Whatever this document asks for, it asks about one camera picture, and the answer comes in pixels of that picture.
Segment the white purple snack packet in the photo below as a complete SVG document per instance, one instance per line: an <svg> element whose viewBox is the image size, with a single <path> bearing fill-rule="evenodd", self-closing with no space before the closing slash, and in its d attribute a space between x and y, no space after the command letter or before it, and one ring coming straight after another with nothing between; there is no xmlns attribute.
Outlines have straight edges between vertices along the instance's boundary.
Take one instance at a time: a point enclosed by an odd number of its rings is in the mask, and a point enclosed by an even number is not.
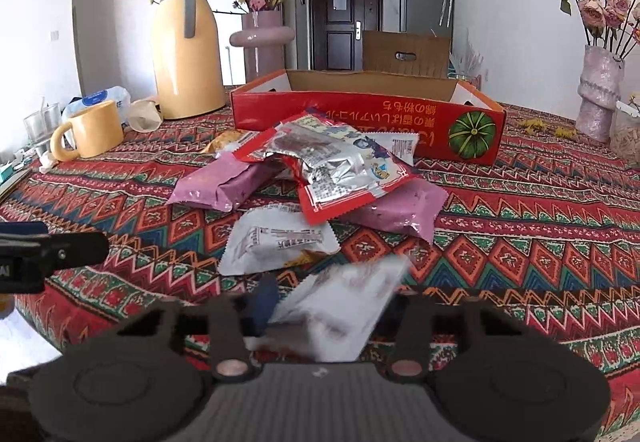
<svg viewBox="0 0 640 442"><path fill-rule="evenodd" d="M245 347L354 362L409 267L406 257L393 254L312 274L277 304L262 336L244 339Z"/></svg>

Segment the white orange snack packet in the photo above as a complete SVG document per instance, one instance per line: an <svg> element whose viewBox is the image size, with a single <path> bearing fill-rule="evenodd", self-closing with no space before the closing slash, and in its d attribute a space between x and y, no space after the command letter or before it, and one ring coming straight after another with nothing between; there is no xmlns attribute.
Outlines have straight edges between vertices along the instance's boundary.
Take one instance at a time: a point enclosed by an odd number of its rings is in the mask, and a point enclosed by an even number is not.
<svg viewBox="0 0 640 442"><path fill-rule="evenodd" d="M331 225L311 225L291 205L268 205L244 213L233 225L217 271L241 276L286 269L341 250Z"/></svg>

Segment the yellow ceramic mug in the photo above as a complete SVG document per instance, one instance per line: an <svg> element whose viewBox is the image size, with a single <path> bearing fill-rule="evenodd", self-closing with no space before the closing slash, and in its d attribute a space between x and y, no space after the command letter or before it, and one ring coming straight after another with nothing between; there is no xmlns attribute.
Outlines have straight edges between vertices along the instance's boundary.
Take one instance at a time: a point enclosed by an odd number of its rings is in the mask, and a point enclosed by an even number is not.
<svg viewBox="0 0 640 442"><path fill-rule="evenodd" d="M71 131L75 147L63 146L63 135ZM56 160L65 162L77 158L93 158L117 147L124 140L116 104L106 100L79 111L55 129L50 147Z"/></svg>

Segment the silver red jerky packet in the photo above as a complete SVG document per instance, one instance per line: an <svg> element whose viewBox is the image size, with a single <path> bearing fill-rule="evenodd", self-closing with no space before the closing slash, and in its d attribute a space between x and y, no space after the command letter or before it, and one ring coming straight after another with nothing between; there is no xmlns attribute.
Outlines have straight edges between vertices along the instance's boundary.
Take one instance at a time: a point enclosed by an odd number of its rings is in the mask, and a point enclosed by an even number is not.
<svg viewBox="0 0 640 442"><path fill-rule="evenodd" d="M409 165L366 134L313 111L258 133L234 155L248 163L277 159L289 167L312 225L370 205L416 178Z"/></svg>

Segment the crumpled beige paper cup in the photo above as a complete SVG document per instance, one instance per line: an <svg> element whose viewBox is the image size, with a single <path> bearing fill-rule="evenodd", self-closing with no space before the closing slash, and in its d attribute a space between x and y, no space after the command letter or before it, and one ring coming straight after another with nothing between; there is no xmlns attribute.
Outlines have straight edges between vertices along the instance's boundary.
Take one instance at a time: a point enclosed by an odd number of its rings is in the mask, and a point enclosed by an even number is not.
<svg viewBox="0 0 640 442"><path fill-rule="evenodd" d="M126 121L138 133L157 131L163 123L163 116L155 98L135 100L128 107Z"/></svg>

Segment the wet wipes pack blue label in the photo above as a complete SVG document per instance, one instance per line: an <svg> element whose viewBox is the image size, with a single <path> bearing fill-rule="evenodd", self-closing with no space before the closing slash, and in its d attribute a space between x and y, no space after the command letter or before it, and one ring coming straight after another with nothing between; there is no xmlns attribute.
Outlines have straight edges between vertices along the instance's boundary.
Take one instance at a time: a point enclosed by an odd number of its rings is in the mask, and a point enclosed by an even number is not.
<svg viewBox="0 0 640 442"><path fill-rule="evenodd" d="M107 102L108 100L115 103L120 123L125 124L127 121L126 112L131 104L131 96L125 87L119 85L107 88L106 90L99 90L99 92L94 92L90 95L75 97L64 108L62 120L66 121L72 116L75 116L76 113L80 113L81 110L99 105L101 102Z"/></svg>

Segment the red cardboard pumpkin box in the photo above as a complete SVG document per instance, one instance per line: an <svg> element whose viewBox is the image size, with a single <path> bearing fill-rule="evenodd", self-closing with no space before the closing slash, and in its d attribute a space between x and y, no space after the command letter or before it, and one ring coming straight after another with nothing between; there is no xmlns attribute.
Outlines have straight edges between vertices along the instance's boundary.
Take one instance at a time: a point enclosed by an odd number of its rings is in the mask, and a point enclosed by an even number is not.
<svg viewBox="0 0 640 442"><path fill-rule="evenodd" d="M506 110L468 82L374 71L280 70L230 95L234 124L265 131L305 110L364 132L419 135L420 158L492 165Z"/></svg>

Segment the wooden chair back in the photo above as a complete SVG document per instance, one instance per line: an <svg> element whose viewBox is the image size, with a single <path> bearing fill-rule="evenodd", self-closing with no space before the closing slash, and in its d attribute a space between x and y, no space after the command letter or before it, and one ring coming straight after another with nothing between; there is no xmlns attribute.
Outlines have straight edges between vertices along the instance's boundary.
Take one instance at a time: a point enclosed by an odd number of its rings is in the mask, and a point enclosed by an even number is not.
<svg viewBox="0 0 640 442"><path fill-rule="evenodd" d="M446 79L449 49L449 38L365 31L362 38L362 68L364 71Z"/></svg>

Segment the patterned red tablecloth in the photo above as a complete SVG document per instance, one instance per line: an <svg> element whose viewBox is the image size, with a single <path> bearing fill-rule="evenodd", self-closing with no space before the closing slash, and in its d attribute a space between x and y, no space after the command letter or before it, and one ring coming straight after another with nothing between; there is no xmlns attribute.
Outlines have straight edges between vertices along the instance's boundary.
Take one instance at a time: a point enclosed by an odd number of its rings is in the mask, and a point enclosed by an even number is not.
<svg viewBox="0 0 640 442"><path fill-rule="evenodd" d="M387 254L411 261L404 284L440 302L478 297L566 344L605 374L611 406L603 441L639 433L639 173L579 137L529 135L518 122L561 117L511 106L493 165L420 159L445 188L432 243L344 222L327 265ZM55 233L98 229L106 261L53 276L17 310L65 349L160 299L198 304L252 290L253 276L217 271L235 213L166 203L181 176L208 162L205 146L232 127L229 110L130 132L101 157L35 172L2 203L3 220L40 221Z"/></svg>

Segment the dark entrance door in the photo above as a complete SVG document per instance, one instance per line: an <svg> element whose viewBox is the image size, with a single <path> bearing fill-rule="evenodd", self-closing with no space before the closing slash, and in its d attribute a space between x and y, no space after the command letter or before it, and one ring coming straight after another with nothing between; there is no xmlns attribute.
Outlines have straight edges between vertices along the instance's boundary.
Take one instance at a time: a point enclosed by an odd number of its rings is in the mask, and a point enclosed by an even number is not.
<svg viewBox="0 0 640 442"><path fill-rule="evenodd" d="M321 71L362 69L363 33L382 29L382 0L309 0L310 63Z"/></svg>

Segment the fallen yellow petals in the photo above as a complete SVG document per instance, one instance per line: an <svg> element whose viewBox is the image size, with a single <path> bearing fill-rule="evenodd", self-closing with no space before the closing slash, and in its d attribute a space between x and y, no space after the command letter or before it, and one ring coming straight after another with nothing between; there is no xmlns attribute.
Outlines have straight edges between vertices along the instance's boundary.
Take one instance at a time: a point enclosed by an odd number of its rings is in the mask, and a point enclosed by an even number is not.
<svg viewBox="0 0 640 442"><path fill-rule="evenodd" d="M577 141L577 130L575 128L560 127L544 122L542 119L533 118L525 119L518 122L520 129L529 135L551 134L558 139L568 139L569 141Z"/></svg>

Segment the pink textured tall vase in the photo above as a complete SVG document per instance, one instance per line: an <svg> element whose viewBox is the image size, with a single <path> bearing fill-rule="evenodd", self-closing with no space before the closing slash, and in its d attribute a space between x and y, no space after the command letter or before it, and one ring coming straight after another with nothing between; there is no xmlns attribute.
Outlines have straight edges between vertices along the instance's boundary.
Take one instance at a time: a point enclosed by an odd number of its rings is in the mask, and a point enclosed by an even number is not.
<svg viewBox="0 0 640 442"><path fill-rule="evenodd" d="M623 59L601 46L585 46L577 87L582 103L575 121L575 128L580 133L600 143L608 141L624 76Z"/></svg>

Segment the clear plastic food jar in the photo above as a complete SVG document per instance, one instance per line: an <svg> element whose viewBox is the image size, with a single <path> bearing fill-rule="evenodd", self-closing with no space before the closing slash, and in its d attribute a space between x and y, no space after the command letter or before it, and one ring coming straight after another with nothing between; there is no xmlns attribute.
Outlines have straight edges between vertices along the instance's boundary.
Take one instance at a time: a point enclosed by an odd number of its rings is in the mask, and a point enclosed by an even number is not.
<svg viewBox="0 0 640 442"><path fill-rule="evenodd" d="M625 160L633 168L639 168L640 133L639 107L616 102L615 115L611 130L611 149L620 159Z"/></svg>

